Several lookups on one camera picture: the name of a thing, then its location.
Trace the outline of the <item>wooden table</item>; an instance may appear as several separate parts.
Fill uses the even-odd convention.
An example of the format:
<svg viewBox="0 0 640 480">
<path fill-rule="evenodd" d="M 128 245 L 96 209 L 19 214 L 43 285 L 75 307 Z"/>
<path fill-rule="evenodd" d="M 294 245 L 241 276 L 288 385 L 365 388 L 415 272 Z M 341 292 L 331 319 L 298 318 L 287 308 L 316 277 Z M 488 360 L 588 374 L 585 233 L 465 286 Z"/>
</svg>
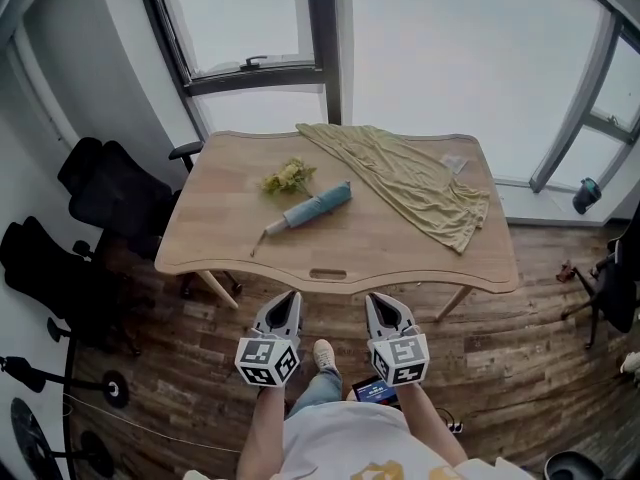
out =
<svg viewBox="0 0 640 480">
<path fill-rule="evenodd" d="M 490 195 L 487 216 L 462 253 L 401 217 L 347 165 L 296 133 L 222 131 L 206 142 L 170 217 L 155 259 L 164 274 L 198 274 L 215 292 L 217 271 L 245 272 L 302 292 L 353 295 L 408 283 L 446 283 L 457 297 L 472 290 L 514 291 L 516 257 L 491 171 L 468 135 L 412 137 L 435 156 L 464 158 L 461 182 Z M 298 228 L 267 237 L 264 229 L 296 205 L 296 194 L 269 197 L 262 180 L 298 157 L 315 170 L 319 193 L 349 182 L 351 199 Z"/>
</svg>

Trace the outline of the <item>person's beige shoe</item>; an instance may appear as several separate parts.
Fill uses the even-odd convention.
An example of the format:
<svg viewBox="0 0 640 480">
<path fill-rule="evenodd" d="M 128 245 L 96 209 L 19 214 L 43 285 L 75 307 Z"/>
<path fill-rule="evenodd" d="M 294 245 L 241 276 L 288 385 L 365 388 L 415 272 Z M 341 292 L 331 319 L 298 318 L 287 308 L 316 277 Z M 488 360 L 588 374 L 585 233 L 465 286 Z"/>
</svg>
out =
<svg viewBox="0 0 640 480">
<path fill-rule="evenodd" d="M 337 370 L 334 349 L 325 339 L 319 339 L 314 343 L 313 359 L 319 370 Z"/>
</svg>

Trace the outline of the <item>black round bin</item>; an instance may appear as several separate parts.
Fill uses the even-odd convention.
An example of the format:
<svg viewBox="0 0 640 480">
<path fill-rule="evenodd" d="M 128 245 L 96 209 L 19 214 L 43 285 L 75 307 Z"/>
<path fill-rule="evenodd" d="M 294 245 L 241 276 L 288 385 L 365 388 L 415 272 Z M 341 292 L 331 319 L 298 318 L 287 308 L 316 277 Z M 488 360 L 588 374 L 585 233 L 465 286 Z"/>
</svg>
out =
<svg viewBox="0 0 640 480">
<path fill-rule="evenodd" d="M 550 457 L 543 471 L 545 480 L 604 480 L 604 471 L 591 459 L 576 451 L 563 451 Z"/>
</svg>

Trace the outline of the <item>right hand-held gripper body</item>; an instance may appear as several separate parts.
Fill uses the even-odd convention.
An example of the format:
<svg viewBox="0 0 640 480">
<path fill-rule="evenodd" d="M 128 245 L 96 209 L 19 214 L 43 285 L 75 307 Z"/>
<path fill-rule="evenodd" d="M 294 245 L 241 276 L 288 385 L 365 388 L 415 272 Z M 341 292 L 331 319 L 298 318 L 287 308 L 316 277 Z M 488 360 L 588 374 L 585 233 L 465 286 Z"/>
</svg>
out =
<svg viewBox="0 0 640 480">
<path fill-rule="evenodd" d="M 418 325 L 367 342 L 371 364 L 387 386 L 421 383 L 430 362 L 426 335 Z"/>
</svg>

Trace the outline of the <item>yellow-green cloth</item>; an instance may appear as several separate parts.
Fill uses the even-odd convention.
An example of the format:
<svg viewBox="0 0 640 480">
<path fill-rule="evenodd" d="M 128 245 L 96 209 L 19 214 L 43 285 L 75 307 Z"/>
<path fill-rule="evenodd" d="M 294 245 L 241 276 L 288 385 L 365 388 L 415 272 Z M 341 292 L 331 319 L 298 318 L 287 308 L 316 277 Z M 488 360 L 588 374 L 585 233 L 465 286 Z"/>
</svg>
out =
<svg viewBox="0 0 640 480">
<path fill-rule="evenodd" d="M 391 132 L 373 126 L 296 125 L 310 142 L 342 161 L 419 231 L 463 254 L 490 206 L 488 192 Z"/>
</svg>

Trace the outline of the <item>person's right forearm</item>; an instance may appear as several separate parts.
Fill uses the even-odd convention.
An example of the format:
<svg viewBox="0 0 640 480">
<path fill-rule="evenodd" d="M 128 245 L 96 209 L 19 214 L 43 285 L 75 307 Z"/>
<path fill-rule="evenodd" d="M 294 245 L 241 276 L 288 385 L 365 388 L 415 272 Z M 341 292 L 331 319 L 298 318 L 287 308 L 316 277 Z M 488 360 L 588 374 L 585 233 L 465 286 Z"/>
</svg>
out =
<svg viewBox="0 0 640 480">
<path fill-rule="evenodd" d="M 416 439 L 436 452 L 450 466 L 456 467 L 468 459 L 419 384 L 397 386 L 395 391 L 410 433 Z"/>
</svg>

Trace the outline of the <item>yellow artificial flower bouquet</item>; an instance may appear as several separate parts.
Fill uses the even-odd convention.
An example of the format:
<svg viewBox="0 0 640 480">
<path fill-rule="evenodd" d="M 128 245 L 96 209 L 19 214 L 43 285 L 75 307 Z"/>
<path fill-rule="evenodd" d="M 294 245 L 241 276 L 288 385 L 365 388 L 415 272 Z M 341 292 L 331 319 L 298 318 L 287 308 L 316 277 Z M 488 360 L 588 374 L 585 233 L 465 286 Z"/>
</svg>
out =
<svg viewBox="0 0 640 480">
<path fill-rule="evenodd" d="M 315 172 L 316 168 L 309 165 L 302 158 L 292 157 L 277 172 L 266 176 L 262 180 L 260 188 L 269 195 L 300 193 L 311 197 L 308 183 Z"/>
</svg>

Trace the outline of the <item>person's left forearm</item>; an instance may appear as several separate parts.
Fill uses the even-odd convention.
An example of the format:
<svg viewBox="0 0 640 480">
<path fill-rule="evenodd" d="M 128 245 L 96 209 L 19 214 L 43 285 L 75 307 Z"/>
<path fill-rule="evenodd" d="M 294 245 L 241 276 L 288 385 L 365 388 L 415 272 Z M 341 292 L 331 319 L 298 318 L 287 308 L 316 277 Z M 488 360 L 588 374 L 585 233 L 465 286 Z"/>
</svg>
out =
<svg viewBox="0 0 640 480">
<path fill-rule="evenodd" d="M 270 480 L 284 460 L 285 388 L 264 388 L 256 401 L 236 480 Z"/>
</svg>

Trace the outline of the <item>person's white printed shirt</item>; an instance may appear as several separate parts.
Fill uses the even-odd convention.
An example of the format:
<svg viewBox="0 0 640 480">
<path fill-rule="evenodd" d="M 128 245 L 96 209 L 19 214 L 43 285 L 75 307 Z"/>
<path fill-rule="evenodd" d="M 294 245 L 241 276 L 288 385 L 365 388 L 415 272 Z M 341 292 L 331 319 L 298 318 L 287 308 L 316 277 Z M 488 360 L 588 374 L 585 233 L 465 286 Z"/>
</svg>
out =
<svg viewBox="0 0 640 480">
<path fill-rule="evenodd" d="M 410 433 L 402 412 L 372 403 L 301 410 L 284 422 L 283 448 L 270 480 L 534 480 L 504 459 L 450 466 Z"/>
</svg>

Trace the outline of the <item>dark window frame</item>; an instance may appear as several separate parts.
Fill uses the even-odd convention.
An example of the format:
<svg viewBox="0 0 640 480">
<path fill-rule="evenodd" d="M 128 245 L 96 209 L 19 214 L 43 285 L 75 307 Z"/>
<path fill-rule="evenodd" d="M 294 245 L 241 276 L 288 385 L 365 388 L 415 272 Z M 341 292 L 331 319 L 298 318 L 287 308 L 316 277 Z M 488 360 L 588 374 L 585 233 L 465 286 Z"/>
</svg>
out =
<svg viewBox="0 0 640 480">
<path fill-rule="evenodd" d="M 289 132 L 341 116 L 335 0 L 143 0 L 200 140 Z M 259 69 L 246 58 L 267 55 Z"/>
</svg>

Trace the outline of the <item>person's blue jeans leg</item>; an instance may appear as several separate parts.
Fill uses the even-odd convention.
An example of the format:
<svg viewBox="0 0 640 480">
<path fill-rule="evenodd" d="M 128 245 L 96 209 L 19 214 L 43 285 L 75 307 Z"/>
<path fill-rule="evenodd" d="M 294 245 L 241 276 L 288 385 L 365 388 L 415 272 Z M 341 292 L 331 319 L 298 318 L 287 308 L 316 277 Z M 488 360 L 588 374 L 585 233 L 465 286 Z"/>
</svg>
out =
<svg viewBox="0 0 640 480">
<path fill-rule="evenodd" d="M 292 406 L 287 419 L 307 407 L 341 401 L 342 386 L 342 376 L 335 367 L 320 369 Z"/>
</svg>

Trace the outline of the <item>small blue-screen device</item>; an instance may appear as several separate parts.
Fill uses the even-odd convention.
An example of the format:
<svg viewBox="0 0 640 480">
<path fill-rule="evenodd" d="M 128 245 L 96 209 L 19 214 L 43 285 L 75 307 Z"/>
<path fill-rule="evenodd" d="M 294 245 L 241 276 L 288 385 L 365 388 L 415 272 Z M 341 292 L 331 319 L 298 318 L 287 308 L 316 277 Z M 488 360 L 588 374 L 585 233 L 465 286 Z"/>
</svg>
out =
<svg viewBox="0 0 640 480">
<path fill-rule="evenodd" d="M 395 389 L 388 386 L 379 376 L 356 382 L 352 385 L 349 396 L 358 402 L 400 408 Z"/>
</svg>

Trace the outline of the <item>black office chair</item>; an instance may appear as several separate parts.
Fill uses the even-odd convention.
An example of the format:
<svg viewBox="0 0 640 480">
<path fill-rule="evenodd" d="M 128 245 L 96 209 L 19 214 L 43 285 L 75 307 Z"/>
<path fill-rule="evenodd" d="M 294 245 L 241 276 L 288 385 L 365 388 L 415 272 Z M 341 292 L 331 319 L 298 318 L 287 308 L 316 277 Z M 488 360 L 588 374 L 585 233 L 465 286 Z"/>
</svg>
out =
<svg viewBox="0 0 640 480">
<path fill-rule="evenodd" d="M 120 143 L 80 139 L 58 180 L 71 196 L 72 217 L 125 239 L 143 259 L 156 258 L 181 192 L 145 171 Z"/>
<path fill-rule="evenodd" d="M 575 277 L 587 292 L 588 300 L 562 311 L 560 318 L 586 308 L 591 309 L 591 330 L 585 348 L 595 342 L 598 323 L 603 317 L 616 331 L 630 332 L 636 311 L 640 309 L 640 220 L 633 220 L 625 231 L 607 244 L 607 256 L 591 270 L 595 283 L 589 283 L 577 267 Z"/>
<path fill-rule="evenodd" d="M 0 265 L 6 284 L 43 304 L 71 336 L 102 350 L 120 341 L 133 356 L 141 354 L 123 315 L 153 301 L 133 294 L 129 276 L 64 250 L 33 216 L 9 224 L 0 240 Z"/>
</svg>

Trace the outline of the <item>black wheeled stand base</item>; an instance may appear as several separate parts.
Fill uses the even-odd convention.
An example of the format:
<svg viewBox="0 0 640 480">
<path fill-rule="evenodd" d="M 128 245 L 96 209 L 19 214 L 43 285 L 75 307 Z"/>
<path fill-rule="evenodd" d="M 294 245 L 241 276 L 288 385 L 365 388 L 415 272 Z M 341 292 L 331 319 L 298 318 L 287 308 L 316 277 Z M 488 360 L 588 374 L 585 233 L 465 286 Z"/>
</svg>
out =
<svg viewBox="0 0 640 480">
<path fill-rule="evenodd" d="M 128 384 L 124 376 L 115 370 L 104 373 L 99 382 L 84 381 L 37 369 L 23 357 L 0 356 L 0 371 L 35 393 L 42 392 L 46 384 L 55 383 L 100 392 L 106 402 L 116 409 L 126 407 L 129 402 Z M 98 475 L 107 479 L 113 477 L 113 458 L 96 433 L 83 432 L 80 449 L 76 452 L 54 451 L 31 409 L 18 398 L 11 403 L 11 424 L 21 454 L 37 480 L 62 480 L 57 463 L 59 459 L 84 461 Z"/>
</svg>

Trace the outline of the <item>blue umbrella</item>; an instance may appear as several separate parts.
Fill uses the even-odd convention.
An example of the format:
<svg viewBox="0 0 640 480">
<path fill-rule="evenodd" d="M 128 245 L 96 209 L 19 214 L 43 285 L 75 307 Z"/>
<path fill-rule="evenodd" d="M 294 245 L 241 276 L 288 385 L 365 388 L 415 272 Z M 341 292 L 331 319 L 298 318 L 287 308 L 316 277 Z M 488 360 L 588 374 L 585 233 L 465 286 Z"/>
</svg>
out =
<svg viewBox="0 0 640 480">
<path fill-rule="evenodd" d="M 283 213 L 280 220 L 269 224 L 263 229 L 258 241 L 250 252 L 250 256 L 255 256 L 260 244 L 266 237 L 279 234 L 287 229 L 300 227 L 309 221 L 330 213 L 351 199 L 351 182 L 343 181 L 337 186 L 316 196 L 312 196 L 310 199 L 290 208 Z"/>
</svg>

